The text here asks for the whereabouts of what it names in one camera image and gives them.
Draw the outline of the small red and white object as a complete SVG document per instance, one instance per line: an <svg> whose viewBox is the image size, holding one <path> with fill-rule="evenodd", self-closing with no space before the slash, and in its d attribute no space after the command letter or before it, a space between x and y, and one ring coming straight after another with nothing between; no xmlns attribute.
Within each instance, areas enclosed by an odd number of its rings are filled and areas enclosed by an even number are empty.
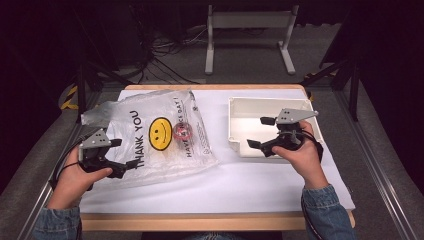
<svg viewBox="0 0 424 240"><path fill-rule="evenodd" d="M175 139L178 139L181 141L189 140L193 135L192 127L187 122L177 123L173 127L172 133Z"/></svg>

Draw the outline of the white metal stand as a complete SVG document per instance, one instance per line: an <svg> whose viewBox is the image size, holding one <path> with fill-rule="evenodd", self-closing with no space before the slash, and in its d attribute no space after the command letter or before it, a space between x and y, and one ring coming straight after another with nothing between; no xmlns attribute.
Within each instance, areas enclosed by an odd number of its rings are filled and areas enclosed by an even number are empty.
<svg viewBox="0 0 424 240"><path fill-rule="evenodd" d="M285 39L278 42L278 47L289 75L296 73L293 61L288 51L289 42L298 16L299 6L294 5L284 11L255 11L255 12L221 12L214 11L208 6L207 18L207 50L205 73L211 75L214 65L214 30L235 28L281 28L285 30Z"/></svg>

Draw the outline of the person's left hand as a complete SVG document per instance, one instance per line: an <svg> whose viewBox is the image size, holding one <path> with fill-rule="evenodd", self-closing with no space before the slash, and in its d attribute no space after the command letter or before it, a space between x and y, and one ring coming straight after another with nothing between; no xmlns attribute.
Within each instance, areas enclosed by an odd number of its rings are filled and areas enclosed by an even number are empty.
<svg viewBox="0 0 424 240"><path fill-rule="evenodd" d="M64 210L77 205L82 195L95 182L109 176L111 168L86 173L78 163L65 168L47 204L48 209Z"/></svg>

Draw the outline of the black tripod stand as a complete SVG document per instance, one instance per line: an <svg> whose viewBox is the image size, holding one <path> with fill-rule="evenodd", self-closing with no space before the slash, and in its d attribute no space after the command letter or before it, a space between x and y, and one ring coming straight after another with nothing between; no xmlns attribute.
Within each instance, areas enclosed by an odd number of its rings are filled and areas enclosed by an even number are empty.
<svg viewBox="0 0 424 240"><path fill-rule="evenodd" d="M90 90L94 92L99 92L103 88L102 80L97 76L97 72L105 74L107 77L121 83L123 86L131 85L131 82L118 74L107 70L100 64L89 61L83 53L76 53L75 59L78 63L76 80L78 96L77 122L81 123L82 114L88 109L86 87L89 87Z"/></svg>
<svg viewBox="0 0 424 240"><path fill-rule="evenodd" d="M359 68L355 59L343 59L336 62L317 73L308 73L301 81L303 87L309 86L312 83L330 76L334 73L330 86L334 91L342 91L347 83L350 83L348 111L353 121L358 121L357 102L359 93Z"/></svg>

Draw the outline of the person's right hand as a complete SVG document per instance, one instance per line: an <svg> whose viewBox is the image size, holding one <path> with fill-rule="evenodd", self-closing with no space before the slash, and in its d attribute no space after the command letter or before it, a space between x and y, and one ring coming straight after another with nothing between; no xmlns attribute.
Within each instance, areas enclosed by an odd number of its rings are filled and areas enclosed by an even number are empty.
<svg viewBox="0 0 424 240"><path fill-rule="evenodd" d="M280 146L274 146L272 151L289 161L303 178L305 189L322 189L329 185L313 141L306 139L297 151L290 151Z"/></svg>

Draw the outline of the white table cover sheet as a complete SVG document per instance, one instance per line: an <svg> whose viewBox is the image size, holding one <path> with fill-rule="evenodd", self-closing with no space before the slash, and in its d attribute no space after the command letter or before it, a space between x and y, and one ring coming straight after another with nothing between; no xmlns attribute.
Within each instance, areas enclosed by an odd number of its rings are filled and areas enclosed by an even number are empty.
<svg viewBox="0 0 424 240"><path fill-rule="evenodd" d="M194 94L213 155L219 163L156 184L84 194L84 213L204 214L291 212L300 208L303 179L281 157L241 158L228 143L230 97L307 99L301 89L186 89ZM117 101L148 90L124 90Z"/></svg>

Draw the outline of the clear plastic smiley bag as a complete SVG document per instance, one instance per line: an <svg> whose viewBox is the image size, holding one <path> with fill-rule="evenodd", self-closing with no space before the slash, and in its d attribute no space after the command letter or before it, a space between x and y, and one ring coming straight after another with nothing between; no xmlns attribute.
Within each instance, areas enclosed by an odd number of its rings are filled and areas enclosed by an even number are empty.
<svg viewBox="0 0 424 240"><path fill-rule="evenodd" d="M219 163L213 155L205 126L190 90L159 90L108 101L82 114L82 123L105 127L121 146L108 151L113 162L139 160L140 167L122 179L99 181L97 190L115 190L156 184L189 176ZM180 122L191 125L193 135L181 141L173 137Z"/></svg>

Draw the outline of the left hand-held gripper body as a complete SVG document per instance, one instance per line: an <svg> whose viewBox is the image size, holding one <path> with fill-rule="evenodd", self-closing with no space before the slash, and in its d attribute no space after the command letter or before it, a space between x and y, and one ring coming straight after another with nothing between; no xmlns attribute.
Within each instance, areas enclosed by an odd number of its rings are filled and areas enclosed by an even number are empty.
<svg viewBox="0 0 424 240"><path fill-rule="evenodd" d="M123 163L113 162L106 158L110 147L110 139L103 129L96 130L79 145L79 164L85 172L95 172L103 168L111 168L109 178L122 179L127 171Z"/></svg>

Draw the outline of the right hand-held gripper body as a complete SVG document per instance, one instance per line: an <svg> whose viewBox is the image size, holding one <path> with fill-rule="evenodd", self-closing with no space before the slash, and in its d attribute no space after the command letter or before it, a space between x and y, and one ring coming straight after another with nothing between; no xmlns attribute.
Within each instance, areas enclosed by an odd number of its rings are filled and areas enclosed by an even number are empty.
<svg viewBox="0 0 424 240"><path fill-rule="evenodd" d="M301 128L300 121L317 115L318 112L315 110L283 108L279 115L275 117L276 123L274 125L278 129L277 137L272 139L275 141L275 146L296 151L304 144L306 139L316 143L313 134Z"/></svg>

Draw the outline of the white plastic tray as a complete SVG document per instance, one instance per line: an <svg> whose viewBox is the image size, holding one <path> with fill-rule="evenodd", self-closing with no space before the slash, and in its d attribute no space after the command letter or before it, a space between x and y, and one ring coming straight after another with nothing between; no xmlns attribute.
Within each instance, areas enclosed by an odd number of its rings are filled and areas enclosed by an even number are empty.
<svg viewBox="0 0 424 240"><path fill-rule="evenodd" d="M312 125L314 137L324 143L323 136L317 123L318 112L307 99L230 97L228 100L228 143L241 158L265 159L264 153L248 145L248 140L261 143L275 139L278 136L276 124L265 125L261 117L279 119L281 110L292 114L292 110L312 112L306 121Z"/></svg>

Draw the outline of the aluminium frame rail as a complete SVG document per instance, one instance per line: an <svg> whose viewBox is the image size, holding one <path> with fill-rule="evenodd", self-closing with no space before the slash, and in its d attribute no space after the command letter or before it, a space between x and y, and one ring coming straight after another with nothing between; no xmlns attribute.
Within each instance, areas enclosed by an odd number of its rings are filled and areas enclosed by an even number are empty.
<svg viewBox="0 0 424 240"><path fill-rule="evenodd" d="M80 114L75 110L63 110L19 168L17 179L22 189L19 195L20 210L24 218L20 222L18 236L12 237L11 240L32 240L35 222L52 193L49 180L55 166L84 132L81 124L77 122L79 117Z"/></svg>
<svg viewBox="0 0 424 240"><path fill-rule="evenodd" d="M351 116L347 97L343 92L340 91L335 91L334 96L340 105L343 114L347 118L347 122L351 127L356 140L358 141L360 149L365 158L364 162L373 178L373 181L376 184L378 192L382 197L384 205L386 206L401 239L418 240L418 237L401 206L399 197L392 183L377 161L371 145L366 138L366 134L364 133L360 123L358 121L354 121L353 117Z"/></svg>

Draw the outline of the yellow and black striped tape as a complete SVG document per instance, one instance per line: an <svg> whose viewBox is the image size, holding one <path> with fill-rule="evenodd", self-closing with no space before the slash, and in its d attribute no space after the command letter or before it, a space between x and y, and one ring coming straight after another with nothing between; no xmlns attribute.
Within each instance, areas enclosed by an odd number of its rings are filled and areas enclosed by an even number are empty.
<svg viewBox="0 0 424 240"><path fill-rule="evenodd" d="M62 93L59 99L59 107L61 110L78 109L78 100L77 100L77 91L78 87L75 84L69 85Z"/></svg>

